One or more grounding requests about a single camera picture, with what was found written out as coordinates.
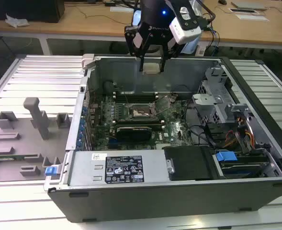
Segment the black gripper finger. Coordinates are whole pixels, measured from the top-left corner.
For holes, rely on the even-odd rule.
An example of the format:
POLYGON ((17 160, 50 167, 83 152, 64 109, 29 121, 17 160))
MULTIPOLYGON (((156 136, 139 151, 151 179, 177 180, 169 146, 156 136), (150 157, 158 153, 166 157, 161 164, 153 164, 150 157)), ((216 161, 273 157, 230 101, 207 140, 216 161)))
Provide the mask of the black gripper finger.
POLYGON ((140 58, 139 71, 143 71, 145 54, 152 44, 153 34, 146 28, 139 31, 138 26, 126 26, 124 36, 130 55, 140 58))
POLYGON ((171 38, 169 41, 164 40, 161 45, 161 60, 160 60, 160 72, 164 71, 166 61, 177 55, 178 44, 175 38, 171 38))

